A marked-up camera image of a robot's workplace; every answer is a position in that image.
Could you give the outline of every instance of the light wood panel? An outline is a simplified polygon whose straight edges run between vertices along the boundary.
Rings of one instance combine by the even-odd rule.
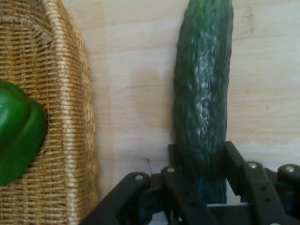
[[[101,197],[159,172],[172,139],[173,67],[187,0],[64,0],[83,34]],[[300,1],[234,0],[228,135],[271,169],[300,163]]]

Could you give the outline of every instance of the cucumber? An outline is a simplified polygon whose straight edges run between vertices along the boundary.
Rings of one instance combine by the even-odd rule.
[[[176,162],[206,203],[226,203],[223,156],[232,33],[231,0],[190,0],[174,68]]]

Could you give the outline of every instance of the cucumber skin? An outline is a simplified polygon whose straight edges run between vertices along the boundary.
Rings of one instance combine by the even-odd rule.
[[[177,163],[206,203],[226,203],[224,141],[232,53],[231,0],[190,0],[177,43]]]

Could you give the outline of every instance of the wooden surface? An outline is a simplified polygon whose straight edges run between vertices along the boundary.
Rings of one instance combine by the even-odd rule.
[[[63,0],[85,38],[101,197],[159,172],[172,139],[173,67],[188,0]],[[300,164],[300,0],[234,0],[228,133],[246,160]]]

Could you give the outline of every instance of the wicker basket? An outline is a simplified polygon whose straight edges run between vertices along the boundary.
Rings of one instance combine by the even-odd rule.
[[[0,223],[78,224],[98,199],[95,122],[84,43],[60,0],[0,0],[0,79],[48,114],[39,155],[0,187]]]

